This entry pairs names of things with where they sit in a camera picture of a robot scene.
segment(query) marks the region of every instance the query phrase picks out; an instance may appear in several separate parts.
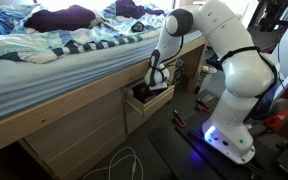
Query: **cable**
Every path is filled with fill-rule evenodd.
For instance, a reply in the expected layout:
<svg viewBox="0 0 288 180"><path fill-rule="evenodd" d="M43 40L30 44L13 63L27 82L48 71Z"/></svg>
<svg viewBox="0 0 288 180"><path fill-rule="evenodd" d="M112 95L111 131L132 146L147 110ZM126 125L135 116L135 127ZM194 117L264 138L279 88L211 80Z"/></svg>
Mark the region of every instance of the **cable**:
<svg viewBox="0 0 288 180"><path fill-rule="evenodd" d="M125 149L130 149L132 152L133 152L133 155L127 155L127 156L124 156L123 158L119 159L117 162L115 162L113 165L113 160L115 158L115 156L117 154L119 154L121 151L125 150ZM131 147L124 147L122 148L121 150L119 150L117 153L114 154L114 156L112 157L111 161L110 161L110 164L108 167L104 167L104 168L99 168L99 169L95 169L93 171L90 171L88 172L87 174L85 174L82 178L82 180L84 180L87 176L89 176L90 174L92 173L95 173L95 172L98 172L98 171L102 171L102 170L109 170L109 175L108 175L108 179L110 180L111 179L111 168L113 168L114 166L116 166L118 163L120 163L121 161L123 161L124 159L126 158L129 158L129 157L134 157L134 162L132 164L132 180L134 179L134 174L135 174L135 171L136 171L136 161L138 161L139 165L140 165L140 168L141 168L141 180L144 179L144 171L143 171L143 166L142 166L142 163L140 161L140 159L136 156L135 154L135 151L131 148Z"/></svg>
<svg viewBox="0 0 288 180"><path fill-rule="evenodd" d="M170 64L170 65L166 65L165 68L169 68L169 67L172 67L172 66L175 66L175 71L174 71L174 74L173 74L173 82L169 81L168 80L168 83L170 84L175 84L176 82L178 82L182 76L183 76L183 69L181 68L181 66L176 63L176 64Z"/></svg>
<svg viewBox="0 0 288 180"><path fill-rule="evenodd" d="M165 60L163 60L162 62L164 62L164 61L168 61L168 60L174 58L175 56L177 56L177 55L181 52L181 50L182 50L182 48L183 48L183 44L184 44L184 35L181 36L181 45L180 45L180 49L176 52L176 54L173 55L173 56L171 56L171 57L169 57L169 58L167 58L167 59L165 59Z"/></svg>
<svg viewBox="0 0 288 180"><path fill-rule="evenodd" d="M256 125L263 125L263 121L262 120L255 120L255 119L248 119L245 121L245 125L252 125L252 126L256 126Z"/></svg>
<svg viewBox="0 0 288 180"><path fill-rule="evenodd" d="M280 36L280 38L279 38L279 41L278 41L278 43L277 43L277 61L280 63L280 45L281 45L281 30L280 30L280 33L279 33L279 36Z"/></svg>

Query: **black mat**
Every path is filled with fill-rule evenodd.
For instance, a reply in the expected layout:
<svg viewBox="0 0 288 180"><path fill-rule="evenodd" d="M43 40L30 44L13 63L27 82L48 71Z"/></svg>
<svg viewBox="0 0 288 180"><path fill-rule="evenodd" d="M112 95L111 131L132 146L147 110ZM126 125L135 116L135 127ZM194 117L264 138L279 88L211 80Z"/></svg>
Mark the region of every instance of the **black mat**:
<svg viewBox="0 0 288 180"><path fill-rule="evenodd" d="M218 102L213 98L206 105L214 108ZM187 118L186 128L177 127L177 131L193 149L203 157L225 179L286 179L275 167L275 161L282 152L276 144L281 138L267 131L263 126L253 127L250 133L254 137L255 157L245 165L237 165L204 141L202 124L211 113L198 111Z"/></svg>

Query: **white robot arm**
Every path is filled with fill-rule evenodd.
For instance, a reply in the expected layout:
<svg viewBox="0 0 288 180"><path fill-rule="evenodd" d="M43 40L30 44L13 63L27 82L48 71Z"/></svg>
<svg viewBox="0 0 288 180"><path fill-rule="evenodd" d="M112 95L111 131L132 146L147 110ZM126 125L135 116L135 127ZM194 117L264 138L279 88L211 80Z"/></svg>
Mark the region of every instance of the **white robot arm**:
<svg viewBox="0 0 288 180"><path fill-rule="evenodd" d="M161 73L154 69L161 68L165 59L179 51L180 36L186 34L190 26L200 30L221 59L226 85L211 117L203 124L204 138L235 163L247 163L254 156L255 148L243 121L259 96L276 82L279 64L272 55L254 47L248 31L222 2L210 0L203 6L190 5L174 11L165 21L145 82L150 86L162 83ZM189 16L193 18L192 25L182 21ZM174 33L182 26L189 30Z"/></svg>

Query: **dark floor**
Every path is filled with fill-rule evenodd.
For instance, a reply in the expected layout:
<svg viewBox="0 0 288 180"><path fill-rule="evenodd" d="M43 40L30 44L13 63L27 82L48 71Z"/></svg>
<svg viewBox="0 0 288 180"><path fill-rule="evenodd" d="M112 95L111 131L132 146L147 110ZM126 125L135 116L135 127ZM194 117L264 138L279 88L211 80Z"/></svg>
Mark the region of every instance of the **dark floor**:
<svg viewBox="0 0 288 180"><path fill-rule="evenodd" d="M17 143L0 150L0 180L50 180L50 176Z"/></svg>
<svg viewBox="0 0 288 180"><path fill-rule="evenodd" d="M172 111L176 109L183 118L190 117L194 114L193 106L196 95L188 94L183 89L177 88L174 94L174 98L160 110L153 114L140 128L135 130L127 140L117 147L112 153L110 153L105 159L103 159L96 167L103 168L107 167L110 163L111 158L114 154L122 149L123 147L131 147L134 149L137 157L141 160L144 171L144 180L170 180L172 174L170 169L164 163L158 152L155 150L147 135L148 133L159 127L162 124L173 123L172 122ZM116 156L114 162L118 161L125 155L131 154L131 151L125 150L121 155ZM111 179L131 179L131 166L133 158L128 158L122 161L111 169ZM87 180L102 180L108 179L108 171L100 171L89 175ZM134 179L141 179L141 173L139 165L137 165L136 174Z"/></svg>

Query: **blue led light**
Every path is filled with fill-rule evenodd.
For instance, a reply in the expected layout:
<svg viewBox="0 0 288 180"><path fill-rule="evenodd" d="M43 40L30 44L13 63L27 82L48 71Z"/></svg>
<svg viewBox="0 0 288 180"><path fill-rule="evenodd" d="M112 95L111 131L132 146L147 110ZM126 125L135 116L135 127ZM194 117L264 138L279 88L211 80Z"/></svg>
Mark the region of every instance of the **blue led light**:
<svg viewBox="0 0 288 180"><path fill-rule="evenodd" d="M200 161L200 162L203 162L204 160L202 160L201 156L199 156L195 151L193 151L191 153L191 158L196 160L196 161Z"/></svg>
<svg viewBox="0 0 288 180"><path fill-rule="evenodd" d="M211 138L211 134L215 131L215 127L214 126L211 126L205 133L204 135L204 138L206 140L210 139Z"/></svg>

